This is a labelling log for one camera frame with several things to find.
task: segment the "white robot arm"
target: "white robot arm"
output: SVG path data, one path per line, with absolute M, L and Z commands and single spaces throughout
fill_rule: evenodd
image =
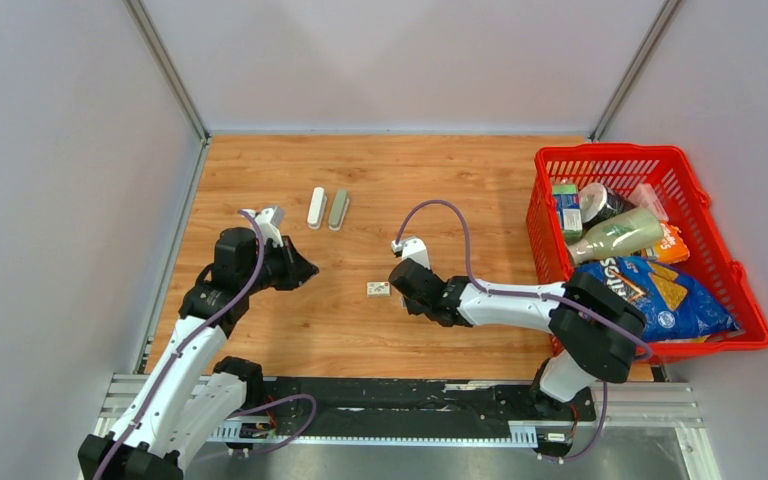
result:
M 645 317 L 593 277 L 575 274 L 566 283 L 536 286 L 494 284 L 466 276 L 443 281 L 431 270 L 422 240 L 411 237 L 393 242 L 391 248 L 401 262 L 393 269 L 390 284 L 404 296 L 408 313 L 425 315 L 446 327 L 502 324 L 556 335 L 565 350 L 543 364 L 533 386 L 535 393 L 548 397 L 546 401 L 569 402 L 596 379 L 612 383 L 628 379 L 636 350 L 628 336 L 642 335 Z M 585 305 L 625 332 L 582 318 L 569 304 Z
M 253 228 L 224 230 L 214 262 L 184 296 L 172 338 L 134 402 L 105 437 L 88 435 L 78 452 L 81 470 L 93 478 L 183 478 L 193 456 L 234 411 L 260 405 L 259 365 L 226 357 L 195 398 L 199 375 L 248 311 L 261 290 L 295 290 L 319 269 L 278 230 L 278 206 L 244 210 Z

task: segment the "white wall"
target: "white wall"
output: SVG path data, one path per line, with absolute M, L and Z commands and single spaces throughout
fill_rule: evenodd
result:
M 0 479 L 76 478 L 197 155 L 122 2 L 0 2 Z
M 662 0 L 144 0 L 213 130 L 589 131 Z
M 689 154 L 768 317 L 768 2 L 686 1 L 608 140 Z M 723 478 L 768 478 L 768 351 L 674 371 L 699 396 Z

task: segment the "doritos bag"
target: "doritos bag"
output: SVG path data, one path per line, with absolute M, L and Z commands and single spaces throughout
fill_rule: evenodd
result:
M 579 266 L 646 316 L 644 342 L 692 339 L 738 326 L 692 277 L 640 257 L 611 257 Z

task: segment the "plastic bottle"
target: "plastic bottle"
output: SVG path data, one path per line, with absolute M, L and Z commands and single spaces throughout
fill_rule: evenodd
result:
M 661 223 L 648 209 L 637 207 L 595 225 L 581 240 L 567 246 L 574 265 L 588 260 L 631 255 L 664 237 Z

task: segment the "wooden surface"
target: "wooden surface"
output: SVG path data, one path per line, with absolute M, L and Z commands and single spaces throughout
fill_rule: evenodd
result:
M 169 341 L 181 299 L 212 261 L 219 232 L 246 225 L 236 210 L 278 204 L 281 231 L 321 273 L 293 292 L 260 292 L 218 358 L 260 363 L 267 375 L 531 379 L 551 354 L 549 336 L 514 327 L 443 328 L 411 316 L 399 296 L 367 298 L 386 281 L 405 214 L 430 198 L 454 202 L 472 231 L 475 274 L 535 283 L 525 226 L 535 152 L 577 145 L 570 136 L 219 136 L 213 139 L 158 324 L 149 371 Z M 314 187 L 328 194 L 319 230 L 306 225 Z M 338 188 L 351 203 L 343 228 L 327 227 Z M 429 206 L 407 234 L 428 245 L 441 277 L 464 274 L 455 215 Z M 645 366 L 633 378 L 651 380 Z

